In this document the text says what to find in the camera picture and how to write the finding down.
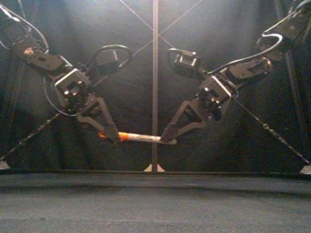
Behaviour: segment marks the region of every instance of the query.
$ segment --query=black backdrop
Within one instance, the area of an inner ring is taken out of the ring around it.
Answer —
[[[1,3],[19,13],[18,1]],[[152,0],[23,1],[26,18],[42,32],[49,53],[74,65],[109,44],[128,46],[133,61],[120,73],[92,78],[118,131],[152,134]],[[282,1],[284,9],[290,1]],[[161,134],[174,111],[193,97],[198,83],[169,70],[170,46],[196,51],[212,70],[249,56],[261,32],[276,23],[273,1],[158,1],[158,127]],[[294,51],[305,125],[309,119],[309,43]],[[1,48],[1,153],[55,114],[43,97],[42,77]],[[284,63],[272,74],[240,92],[238,101],[311,158],[304,150]],[[58,117],[6,158],[13,168],[61,168],[141,171],[150,164],[152,146],[137,142],[112,145],[81,128],[74,118]],[[222,120],[160,145],[157,163],[166,171],[297,172],[304,165],[262,127],[230,103]]]

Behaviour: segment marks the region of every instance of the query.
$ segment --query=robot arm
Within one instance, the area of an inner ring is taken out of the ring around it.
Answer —
[[[21,20],[2,5],[0,5],[0,36],[25,63],[51,80],[63,111],[70,115],[76,114],[77,120],[90,125],[113,142],[118,141],[120,137],[106,105],[90,90],[85,72],[73,68],[61,56],[53,56],[45,51]],[[109,55],[113,51],[109,49],[105,52]]]
[[[160,138],[162,142],[170,141],[194,128],[204,127],[206,119],[221,118],[221,106],[230,98],[236,98],[237,90],[249,79],[269,73],[284,53],[304,43],[309,28],[311,0],[304,0],[294,11],[262,32],[256,43],[258,53],[229,62],[210,72],[200,67],[196,53],[174,48],[169,50],[168,54],[177,54],[173,64],[169,63],[173,71],[182,76],[197,77],[201,84],[196,97],[182,102],[164,129]]]

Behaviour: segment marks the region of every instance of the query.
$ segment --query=metal pole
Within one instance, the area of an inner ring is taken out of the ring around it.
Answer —
[[[157,52],[158,52],[158,2],[153,0],[153,97],[152,97],[152,135],[157,136]],[[152,172],[157,172],[157,144],[152,144]]]
[[[274,8],[276,8],[276,13],[277,13],[277,21],[282,19],[284,16],[284,10],[280,4],[280,0],[274,0]],[[298,123],[298,132],[300,132],[300,139],[302,143],[302,154],[309,157],[309,138],[306,135],[306,128],[305,128],[305,121],[304,121],[304,110],[302,110],[302,104],[301,104],[301,99],[298,95],[298,87],[297,87],[297,82],[296,82],[296,72],[294,72],[294,67],[292,63],[292,54],[290,51],[285,54],[285,64],[286,64],[286,70],[288,70],[288,78],[290,82],[290,92],[292,92],[292,100],[294,104],[294,111],[296,111],[296,118],[297,118],[297,123]]]

